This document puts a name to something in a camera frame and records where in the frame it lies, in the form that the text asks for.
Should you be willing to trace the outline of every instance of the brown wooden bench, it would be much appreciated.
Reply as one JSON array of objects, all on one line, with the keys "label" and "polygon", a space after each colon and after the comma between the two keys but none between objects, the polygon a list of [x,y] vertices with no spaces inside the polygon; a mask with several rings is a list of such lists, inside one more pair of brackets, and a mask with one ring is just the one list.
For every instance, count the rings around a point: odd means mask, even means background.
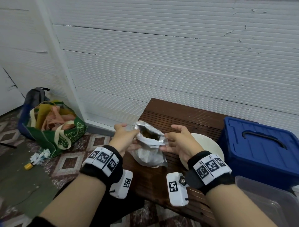
[{"label": "brown wooden bench", "polygon": [[[184,125],[191,133],[206,135],[217,141],[224,127],[223,114],[200,110],[159,99],[151,99],[139,120],[153,125],[164,133],[173,131],[172,124]],[[218,226],[205,196],[198,190],[187,188],[189,204],[173,207],[169,202],[166,175],[171,172],[185,173],[178,155],[166,153],[168,167],[149,168],[139,165],[130,154],[123,160],[123,168],[133,172],[130,189],[162,207],[200,222],[203,226]]]}]

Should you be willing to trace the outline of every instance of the blue storage box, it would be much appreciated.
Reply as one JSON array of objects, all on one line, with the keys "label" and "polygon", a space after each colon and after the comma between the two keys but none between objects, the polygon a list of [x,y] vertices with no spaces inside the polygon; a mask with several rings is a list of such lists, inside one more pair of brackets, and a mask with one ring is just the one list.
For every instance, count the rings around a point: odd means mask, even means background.
[{"label": "blue storage box", "polygon": [[283,129],[233,117],[224,118],[218,139],[232,175],[283,190],[299,184],[299,141]]}]

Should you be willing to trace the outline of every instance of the person's left hand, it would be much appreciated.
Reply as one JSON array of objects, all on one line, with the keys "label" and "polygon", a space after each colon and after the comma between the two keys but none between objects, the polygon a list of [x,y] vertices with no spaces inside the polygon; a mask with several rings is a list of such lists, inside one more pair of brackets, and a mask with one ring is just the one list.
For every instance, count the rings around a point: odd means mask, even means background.
[{"label": "person's left hand", "polygon": [[118,150],[122,157],[128,150],[136,150],[141,148],[140,145],[136,144],[137,141],[133,140],[139,133],[139,130],[134,129],[131,131],[126,131],[126,129],[124,128],[126,126],[127,124],[125,123],[114,125],[115,134],[109,143],[110,146],[113,146]]}]

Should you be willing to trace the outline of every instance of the plastic bag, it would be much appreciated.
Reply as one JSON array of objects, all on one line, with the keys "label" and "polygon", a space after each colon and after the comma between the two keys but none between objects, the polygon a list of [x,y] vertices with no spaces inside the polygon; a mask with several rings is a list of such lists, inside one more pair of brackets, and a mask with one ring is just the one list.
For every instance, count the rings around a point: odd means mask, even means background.
[{"label": "plastic bag", "polygon": [[137,121],[133,124],[133,128],[140,130],[136,138],[142,147],[130,151],[134,159],[142,166],[152,168],[167,166],[164,153],[159,150],[161,145],[168,144],[164,134],[144,121]]}]

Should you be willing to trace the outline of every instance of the transparent plastic bin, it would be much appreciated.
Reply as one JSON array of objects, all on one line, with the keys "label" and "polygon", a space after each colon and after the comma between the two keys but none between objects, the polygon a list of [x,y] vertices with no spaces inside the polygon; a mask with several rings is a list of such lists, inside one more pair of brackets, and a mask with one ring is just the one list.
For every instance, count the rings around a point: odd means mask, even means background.
[{"label": "transparent plastic bin", "polygon": [[293,194],[241,176],[236,176],[236,185],[278,227],[298,226],[299,200]]}]

